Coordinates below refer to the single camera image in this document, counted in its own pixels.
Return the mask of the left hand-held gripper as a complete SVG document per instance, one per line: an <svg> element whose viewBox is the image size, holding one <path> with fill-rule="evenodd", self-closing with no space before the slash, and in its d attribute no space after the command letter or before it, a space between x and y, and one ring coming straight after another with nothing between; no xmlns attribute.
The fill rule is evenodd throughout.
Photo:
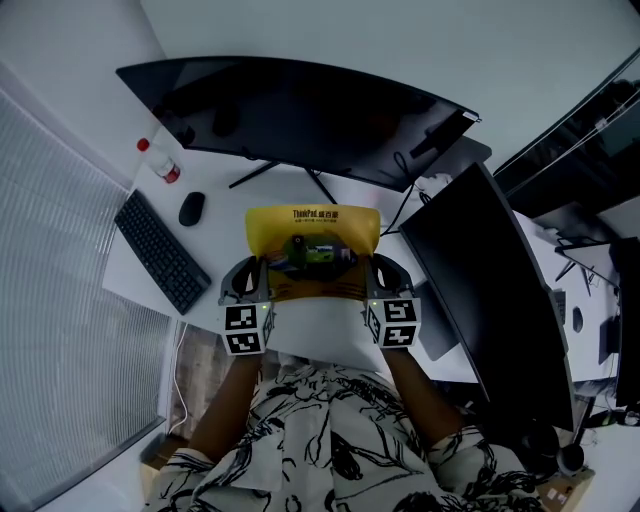
<svg viewBox="0 0 640 512"><path fill-rule="evenodd" d="M268 273L269 266L263 258L248 257L235 264L221 281L222 341L228 355L266 352L275 326ZM238 299L251 293L255 300L268 301Z"/></svg>

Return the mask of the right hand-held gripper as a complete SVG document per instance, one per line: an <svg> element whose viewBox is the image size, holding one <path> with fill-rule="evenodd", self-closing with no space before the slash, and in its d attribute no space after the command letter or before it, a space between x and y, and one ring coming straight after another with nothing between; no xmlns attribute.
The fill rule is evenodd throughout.
<svg viewBox="0 0 640 512"><path fill-rule="evenodd" d="M365 325L380 349L412 347L420 331L420 299L414 298L409 273L378 254L364 261L367 300Z"/></svg>

